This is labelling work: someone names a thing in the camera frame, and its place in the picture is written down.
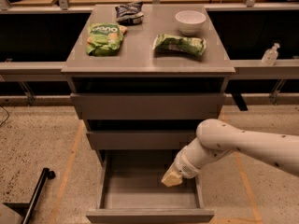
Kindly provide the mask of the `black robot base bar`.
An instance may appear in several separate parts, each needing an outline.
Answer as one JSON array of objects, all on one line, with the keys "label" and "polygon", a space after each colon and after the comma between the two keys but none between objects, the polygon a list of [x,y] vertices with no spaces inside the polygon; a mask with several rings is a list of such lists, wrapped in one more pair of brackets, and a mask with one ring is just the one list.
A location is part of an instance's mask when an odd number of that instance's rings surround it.
[{"label": "black robot base bar", "polygon": [[30,224],[46,181],[55,176],[55,172],[49,168],[42,170],[29,203],[0,203],[0,224]]}]

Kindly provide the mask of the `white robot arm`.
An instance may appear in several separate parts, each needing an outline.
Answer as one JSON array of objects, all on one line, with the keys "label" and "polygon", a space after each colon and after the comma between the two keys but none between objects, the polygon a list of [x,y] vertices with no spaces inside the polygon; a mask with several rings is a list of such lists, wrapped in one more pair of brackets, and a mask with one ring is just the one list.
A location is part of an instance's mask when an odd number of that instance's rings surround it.
[{"label": "white robot arm", "polygon": [[204,166],[233,151],[299,176],[298,136],[246,131],[218,119],[206,119],[197,126],[195,138],[174,158],[162,183],[180,185],[184,178],[198,176]]}]

